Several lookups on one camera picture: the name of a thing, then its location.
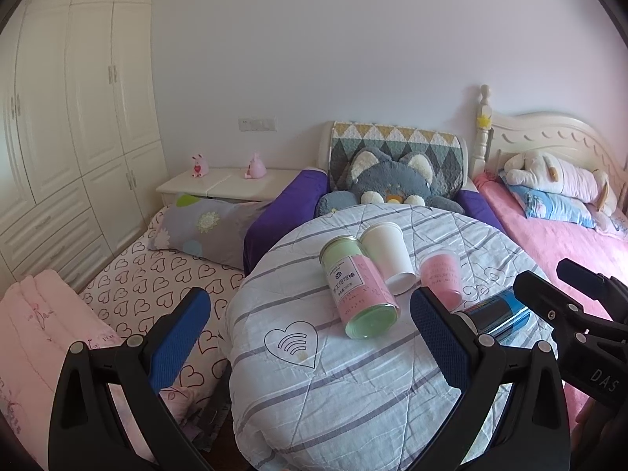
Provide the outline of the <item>white bedside table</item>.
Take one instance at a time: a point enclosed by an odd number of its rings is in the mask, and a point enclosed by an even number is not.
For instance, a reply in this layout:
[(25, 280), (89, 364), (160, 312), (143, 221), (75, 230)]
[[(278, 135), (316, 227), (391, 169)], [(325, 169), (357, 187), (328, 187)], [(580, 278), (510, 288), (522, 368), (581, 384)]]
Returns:
[(244, 168), (211, 168), (204, 177), (193, 177), (190, 171), (181, 173), (157, 188), (165, 205), (178, 195), (227, 201), (272, 201), (294, 181), (299, 170), (268, 169), (265, 177), (246, 179)]

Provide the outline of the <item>purple bed bumper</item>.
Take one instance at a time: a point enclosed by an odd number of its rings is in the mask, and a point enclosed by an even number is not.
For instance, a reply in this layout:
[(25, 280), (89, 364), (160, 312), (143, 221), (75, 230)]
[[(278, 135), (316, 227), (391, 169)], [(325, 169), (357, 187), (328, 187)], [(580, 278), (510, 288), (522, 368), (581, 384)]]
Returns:
[[(251, 273), (261, 258), (285, 235), (312, 220), (319, 199), (328, 192), (328, 174), (317, 168), (301, 170), (283, 192), (263, 210), (248, 228), (244, 239), (244, 272)], [(455, 196), (469, 217), (492, 225), (504, 233), (504, 227), (476, 185), (467, 180)]]

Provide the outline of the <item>grey floral pillow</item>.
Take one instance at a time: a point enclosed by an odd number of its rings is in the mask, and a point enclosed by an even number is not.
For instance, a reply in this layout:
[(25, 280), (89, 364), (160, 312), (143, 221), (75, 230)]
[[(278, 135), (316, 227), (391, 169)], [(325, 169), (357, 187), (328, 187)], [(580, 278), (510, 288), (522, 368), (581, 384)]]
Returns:
[(151, 250), (179, 251), (234, 269), (244, 268), (244, 240), (269, 202), (232, 203), (181, 195), (163, 213)]

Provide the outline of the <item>white paper cup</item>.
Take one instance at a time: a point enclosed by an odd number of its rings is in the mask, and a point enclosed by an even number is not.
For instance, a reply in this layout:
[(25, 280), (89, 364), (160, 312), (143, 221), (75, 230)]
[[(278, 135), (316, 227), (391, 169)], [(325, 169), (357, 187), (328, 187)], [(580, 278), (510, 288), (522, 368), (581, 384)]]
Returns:
[(372, 225), (362, 234), (360, 242), (393, 296), (415, 286), (417, 274), (399, 225), (394, 222)]

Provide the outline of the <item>pink green cylindrical canister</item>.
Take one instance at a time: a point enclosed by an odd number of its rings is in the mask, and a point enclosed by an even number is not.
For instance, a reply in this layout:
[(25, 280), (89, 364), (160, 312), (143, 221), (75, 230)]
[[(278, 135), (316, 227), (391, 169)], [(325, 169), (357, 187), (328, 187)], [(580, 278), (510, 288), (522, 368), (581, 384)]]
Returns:
[(395, 298), (359, 240), (332, 238), (320, 250), (319, 262), (349, 338), (374, 338), (397, 322)]

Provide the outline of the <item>pink rabbit figurine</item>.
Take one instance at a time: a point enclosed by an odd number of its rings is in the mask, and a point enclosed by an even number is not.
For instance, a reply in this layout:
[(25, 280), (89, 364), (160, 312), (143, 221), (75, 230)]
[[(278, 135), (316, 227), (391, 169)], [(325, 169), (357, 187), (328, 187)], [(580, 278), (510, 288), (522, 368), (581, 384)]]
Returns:
[(209, 173), (209, 166), (202, 154), (198, 153), (192, 156), (193, 159), (193, 177), (204, 177)]

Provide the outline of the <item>blue cartoon pillow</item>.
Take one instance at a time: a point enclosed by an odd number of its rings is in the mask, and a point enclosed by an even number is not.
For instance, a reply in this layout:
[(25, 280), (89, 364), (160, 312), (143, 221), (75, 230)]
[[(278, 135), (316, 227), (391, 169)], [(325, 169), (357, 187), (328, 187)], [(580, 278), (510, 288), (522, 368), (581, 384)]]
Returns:
[(583, 202), (523, 185), (511, 185), (507, 182), (503, 170), (499, 172), (498, 177), (504, 182), (527, 218), (571, 222), (584, 228), (597, 227), (592, 212)]

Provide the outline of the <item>white wardrobe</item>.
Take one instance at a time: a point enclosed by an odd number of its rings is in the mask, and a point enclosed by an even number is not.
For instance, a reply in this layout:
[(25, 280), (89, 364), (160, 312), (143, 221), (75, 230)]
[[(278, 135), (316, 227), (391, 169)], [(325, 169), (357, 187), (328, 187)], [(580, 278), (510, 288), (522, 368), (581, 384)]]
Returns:
[(1, 2), (1, 283), (81, 289), (161, 205), (152, 0)]

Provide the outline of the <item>pink pig figurine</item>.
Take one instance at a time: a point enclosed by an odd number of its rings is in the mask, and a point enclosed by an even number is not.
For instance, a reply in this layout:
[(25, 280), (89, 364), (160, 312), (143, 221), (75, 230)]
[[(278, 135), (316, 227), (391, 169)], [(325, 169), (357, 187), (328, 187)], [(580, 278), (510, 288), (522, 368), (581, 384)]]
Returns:
[(257, 152), (254, 153), (245, 171), (245, 174), (244, 174), (245, 179), (259, 180), (262, 177), (265, 177), (266, 174), (267, 174), (267, 169), (260, 157), (260, 154)]

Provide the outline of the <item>cream wooden headboard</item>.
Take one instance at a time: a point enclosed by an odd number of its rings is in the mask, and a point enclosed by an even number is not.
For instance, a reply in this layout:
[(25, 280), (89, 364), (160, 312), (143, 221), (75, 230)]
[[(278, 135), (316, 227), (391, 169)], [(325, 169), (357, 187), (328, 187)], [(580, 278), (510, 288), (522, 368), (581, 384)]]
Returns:
[(507, 159), (520, 152), (550, 152), (573, 164), (607, 171), (617, 196), (627, 192), (627, 166), (620, 164), (611, 145), (592, 126), (562, 113), (534, 112), (502, 115), (491, 105), (492, 90), (479, 88), (476, 136), (468, 152), (468, 174), (497, 172)]

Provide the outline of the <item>heart patterned bed sheet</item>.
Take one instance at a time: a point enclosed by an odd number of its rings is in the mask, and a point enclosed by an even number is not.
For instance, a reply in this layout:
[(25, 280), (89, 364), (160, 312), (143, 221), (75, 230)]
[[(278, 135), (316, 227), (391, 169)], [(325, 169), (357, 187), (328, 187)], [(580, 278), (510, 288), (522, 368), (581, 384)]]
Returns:
[(157, 212), (148, 230), (83, 289), (80, 297), (121, 338), (146, 334), (172, 312), (190, 291), (199, 287), (211, 298), (212, 315), (166, 394), (168, 401), (185, 401), (187, 414), (200, 413), (227, 367), (220, 350), (223, 322), (244, 273), (179, 251), (151, 250), (163, 213)]

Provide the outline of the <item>pink translucent plastic cup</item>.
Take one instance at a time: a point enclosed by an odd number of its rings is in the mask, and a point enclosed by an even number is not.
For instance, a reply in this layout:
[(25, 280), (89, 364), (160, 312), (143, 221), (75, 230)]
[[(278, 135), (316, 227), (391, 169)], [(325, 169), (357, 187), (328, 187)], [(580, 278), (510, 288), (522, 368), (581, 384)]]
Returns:
[(420, 283), (431, 289), (438, 300), (454, 312), (462, 303), (461, 265), (458, 254), (438, 249), (424, 254), (419, 260)]

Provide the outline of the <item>folded pink blanket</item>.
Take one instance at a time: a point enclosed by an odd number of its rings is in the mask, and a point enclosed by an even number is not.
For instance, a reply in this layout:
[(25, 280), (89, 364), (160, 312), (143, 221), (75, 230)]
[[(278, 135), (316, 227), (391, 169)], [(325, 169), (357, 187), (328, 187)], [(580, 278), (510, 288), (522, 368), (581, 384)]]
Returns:
[(1, 300), (1, 414), (42, 468), (48, 467), (48, 433), (69, 347), (90, 349), (124, 342), (55, 271), (13, 284)]

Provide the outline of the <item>white striped quilt cover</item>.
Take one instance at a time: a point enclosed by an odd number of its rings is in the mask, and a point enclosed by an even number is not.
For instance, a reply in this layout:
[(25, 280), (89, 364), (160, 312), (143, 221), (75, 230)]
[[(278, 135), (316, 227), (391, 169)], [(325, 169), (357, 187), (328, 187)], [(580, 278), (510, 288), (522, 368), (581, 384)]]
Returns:
[(460, 258), (463, 303), (510, 287), (535, 261), (471, 217), (418, 206), (358, 205), (284, 236), (244, 279), (224, 316), (238, 450), (259, 470), (403, 470), (458, 399), (408, 312), (385, 334), (347, 337), (321, 248), (377, 223), (401, 227), (412, 259)]

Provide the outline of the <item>triangle patterned quilted headrest cover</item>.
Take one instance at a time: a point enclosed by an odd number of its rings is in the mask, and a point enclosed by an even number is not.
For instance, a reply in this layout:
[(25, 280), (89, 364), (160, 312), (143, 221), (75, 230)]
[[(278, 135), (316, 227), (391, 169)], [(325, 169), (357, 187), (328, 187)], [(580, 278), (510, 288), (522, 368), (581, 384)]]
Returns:
[(467, 183), (467, 147), (459, 136), (412, 126), (332, 121), (323, 132), (319, 149), (319, 159), (326, 161), (331, 190), (346, 189), (353, 156), (368, 147), (395, 161), (410, 152), (427, 156), (434, 172), (433, 188), (441, 196), (453, 197)]

